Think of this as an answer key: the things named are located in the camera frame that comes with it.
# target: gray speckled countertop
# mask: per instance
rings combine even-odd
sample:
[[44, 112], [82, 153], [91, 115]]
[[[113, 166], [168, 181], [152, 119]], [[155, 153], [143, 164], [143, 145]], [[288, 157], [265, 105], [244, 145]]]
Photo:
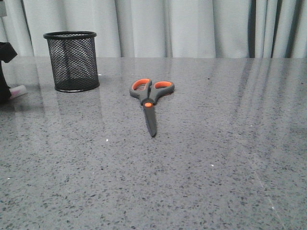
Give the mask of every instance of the gray speckled countertop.
[[[3, 64], [0, 228], [307, 229], [307, 60], [98, 58], [54, 90], [48, 57]], [[151, 138], [129, 87], [169, 80]]]

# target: white curtain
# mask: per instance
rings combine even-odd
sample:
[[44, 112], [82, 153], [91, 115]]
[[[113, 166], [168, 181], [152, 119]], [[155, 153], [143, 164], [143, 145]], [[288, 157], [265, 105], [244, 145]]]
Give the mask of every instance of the white curtain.
[[48, 56], [44, 33], [85, 30], [98, 57], [307, 57], [307, 0], [4, 1], [0, 41], [20, 56]]

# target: orange handle scissors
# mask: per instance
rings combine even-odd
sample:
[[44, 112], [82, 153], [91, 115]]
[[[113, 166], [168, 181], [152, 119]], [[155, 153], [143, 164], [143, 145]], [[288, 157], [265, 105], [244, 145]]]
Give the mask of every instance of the orange handle scissors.
[[138, 98], [145, 113], [148, 131], [152, 137], [157, 133], [154, 105], [157, 100], [174, 92], [175, 85], [170, 81], [158, 81], [155, 84], [148, 79], [139, 79], [130, 87], [130, 95]]

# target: mesh pen holder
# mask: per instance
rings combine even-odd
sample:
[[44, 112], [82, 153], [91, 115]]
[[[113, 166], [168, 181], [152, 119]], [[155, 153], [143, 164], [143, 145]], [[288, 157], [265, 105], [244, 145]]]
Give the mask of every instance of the mesh pen holder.
[[57, 91], [82, 92], [99, 86], [94, 37], [90, 31], [44, 34]]

